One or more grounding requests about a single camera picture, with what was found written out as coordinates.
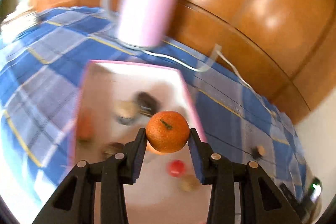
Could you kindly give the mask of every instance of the red fruit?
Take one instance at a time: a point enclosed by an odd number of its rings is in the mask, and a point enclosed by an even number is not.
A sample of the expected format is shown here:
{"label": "red fruit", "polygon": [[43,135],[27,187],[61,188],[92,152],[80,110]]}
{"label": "red fruit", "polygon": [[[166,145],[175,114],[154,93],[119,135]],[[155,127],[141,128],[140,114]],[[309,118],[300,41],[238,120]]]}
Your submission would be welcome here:
{"label": "red fruit", "polygon": [[172,177],[180,177],[185,172],[185,164],[182,160],[173,160],[167,165],[167,172]]}

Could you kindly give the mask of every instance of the tablecloth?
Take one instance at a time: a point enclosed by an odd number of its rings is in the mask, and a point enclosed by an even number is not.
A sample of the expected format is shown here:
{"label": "tablecloth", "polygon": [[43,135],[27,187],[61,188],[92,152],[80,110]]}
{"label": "tablecloth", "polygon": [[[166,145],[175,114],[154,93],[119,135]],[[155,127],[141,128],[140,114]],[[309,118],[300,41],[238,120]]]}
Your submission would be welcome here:
{"label": "tablecloth", "polygon": [[[264,98],[277,114],[271,117],[232,72],[217,63],[206,72],[194,72],[171,60],[124,48],[114,42],[116,25],[101,8],[59,7],[39,13],[39,19],[37,27],[0,50],[3,156],[37,206],[43,206],[67,173],[74,109],[90,59],[179,69],[213,150],[246,164],[252,160],[252,148],[262,145],[266,154],[259,164],[276,185],[284,182],[298,199],[302,197],[306,163],[292,122]],[[154,52],[192,67],[206,61],[203,54],[168,37]]]}

